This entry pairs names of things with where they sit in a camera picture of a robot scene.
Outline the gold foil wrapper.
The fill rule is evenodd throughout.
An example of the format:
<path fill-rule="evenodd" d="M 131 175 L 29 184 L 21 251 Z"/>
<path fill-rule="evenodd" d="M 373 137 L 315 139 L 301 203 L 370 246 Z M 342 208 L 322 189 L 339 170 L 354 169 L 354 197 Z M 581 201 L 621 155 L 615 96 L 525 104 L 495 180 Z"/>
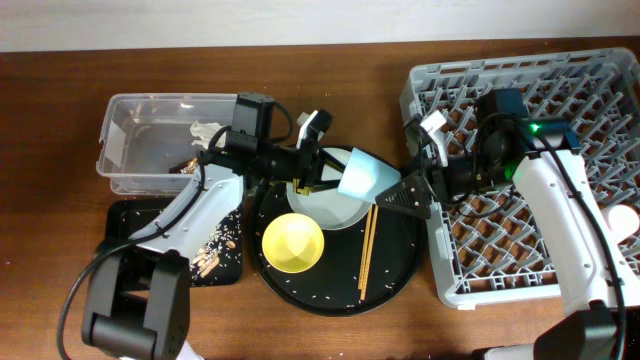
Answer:
<path fill-rule="evenodd" d="M 190 160 L 181 162 L 173 167 L 170 167 L 168 172 L 170 174 L 193 174 L 198 167 L 198 159 L 192 158 Z"/>

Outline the pink cup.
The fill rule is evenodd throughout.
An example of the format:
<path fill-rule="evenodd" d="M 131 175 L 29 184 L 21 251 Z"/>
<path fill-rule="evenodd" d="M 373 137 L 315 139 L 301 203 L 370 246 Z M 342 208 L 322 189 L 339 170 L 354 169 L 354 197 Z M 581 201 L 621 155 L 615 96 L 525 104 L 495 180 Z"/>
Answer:
<path fill-rule="evenodd" d="M 623 242 L 639 229 L 639 215 L 630 206 L 611 205 L 604 208 L 601 213 L 615 244 Z"/>

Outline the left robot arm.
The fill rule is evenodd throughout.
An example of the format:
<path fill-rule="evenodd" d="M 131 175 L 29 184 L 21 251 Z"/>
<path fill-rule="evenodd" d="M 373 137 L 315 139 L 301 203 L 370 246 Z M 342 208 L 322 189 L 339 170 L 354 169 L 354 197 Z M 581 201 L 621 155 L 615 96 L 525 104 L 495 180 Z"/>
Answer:
<path fill-rule="evenodd" d="M 187 341 L 191 264 L 218 224 L 239 209 L 254 183 L 289 182 L 296 191 L 323 191 L 324 166 L 344 169 L 322 150 L 332 125 L 324 109 L 304 116 L 293 146 L 270 135 L 281 105 L 259 93 L 240 93 L 231 122 L 196 155 L 186 187 L 154 220 L 128 239 L 114 239 L 80 275 L 89 282 L 82 341 L 115 359 L 195 359 Z"/>

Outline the white napkin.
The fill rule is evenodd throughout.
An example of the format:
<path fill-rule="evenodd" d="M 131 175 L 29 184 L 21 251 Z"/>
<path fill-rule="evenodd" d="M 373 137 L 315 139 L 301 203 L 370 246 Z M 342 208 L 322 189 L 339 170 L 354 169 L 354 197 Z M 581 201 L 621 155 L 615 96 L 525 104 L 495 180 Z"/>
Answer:
<path fill-rule="evenodd" d="M 211 139 L 223 128 L 223 125 L 217 122 L 200 123 L 196 121 L 189 129 L 193 139 L 192 146 L 208 149 Z"/>

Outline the food scraps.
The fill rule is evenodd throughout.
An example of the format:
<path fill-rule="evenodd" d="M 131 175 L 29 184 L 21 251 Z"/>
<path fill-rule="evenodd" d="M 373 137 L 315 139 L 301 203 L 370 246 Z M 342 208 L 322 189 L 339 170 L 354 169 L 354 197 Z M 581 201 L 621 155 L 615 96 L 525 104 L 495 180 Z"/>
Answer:
<path fill-rule="evenodd" d="M 192 286 L 230 284 L 241 270 L 242 211 L 231 211 L 209 233 L 190 265 Z"/>

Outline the yellow bowl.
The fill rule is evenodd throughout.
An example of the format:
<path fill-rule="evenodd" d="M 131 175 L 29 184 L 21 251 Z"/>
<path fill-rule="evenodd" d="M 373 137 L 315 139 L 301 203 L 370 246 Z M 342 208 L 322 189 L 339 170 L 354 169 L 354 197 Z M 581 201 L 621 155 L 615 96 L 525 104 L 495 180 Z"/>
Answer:
<path fill-rule="evenodd" d="M 288 274 L 302 273 L 320 260 L 324 252 L 324 234 L 309 216 L 287 213 L 266 227 L 261 248 L 273 268 Z"/>

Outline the blue cup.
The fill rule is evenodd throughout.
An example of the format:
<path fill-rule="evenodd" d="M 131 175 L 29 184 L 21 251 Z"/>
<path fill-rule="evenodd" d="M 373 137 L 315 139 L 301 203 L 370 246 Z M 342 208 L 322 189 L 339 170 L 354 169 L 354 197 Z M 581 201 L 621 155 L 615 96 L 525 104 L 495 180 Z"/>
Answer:
<path fill-rule="evenodd" d="M 337 193 L 360 201 L 375 203 L 376 197 L 401 181 L 400 172 L 378 158 L 354 148 Z"/>

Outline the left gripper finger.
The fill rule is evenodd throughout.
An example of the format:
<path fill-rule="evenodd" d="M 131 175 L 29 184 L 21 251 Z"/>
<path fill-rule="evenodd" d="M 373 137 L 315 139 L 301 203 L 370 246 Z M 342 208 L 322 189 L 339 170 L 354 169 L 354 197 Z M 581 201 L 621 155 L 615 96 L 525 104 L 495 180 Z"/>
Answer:
<path fill-rule="evenodd" d="M 330 168 L 338 171 L 339 173 L 343 173 L 345 171 L 346 165 L 339 161 L 336 157 L 331 155 L 328 152 L 321 152 L 319 157 L 324 161 L 324 163 Z"/>
<path fill-rule="evenodd" d="M 339 180 L 320 181 L 309 186 L 302 186 L 299 188 L 300 194 L 319 193 L 327 190 L 336 189 L 339 186 Z"/>

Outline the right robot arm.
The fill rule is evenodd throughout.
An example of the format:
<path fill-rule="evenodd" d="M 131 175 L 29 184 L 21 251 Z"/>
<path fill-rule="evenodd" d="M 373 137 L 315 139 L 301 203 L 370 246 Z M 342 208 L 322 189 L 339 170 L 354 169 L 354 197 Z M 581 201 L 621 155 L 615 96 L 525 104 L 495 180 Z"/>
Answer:
<path fill-rule="evenodd" d="M 559 283 L 562 321 L 530 345 L 478 349 L 476 359 L 629 359 L 639 334 L 639 279 L 618 248 L 639 228 L 636 211 L 594 199 L 578 134 L 562 117 L 535 118 L 516 88 L 475 102 L 471 153 L 417 154 L 378 206 L 427 220 L 436 203 L 510 185 L 526 201 Z"/>

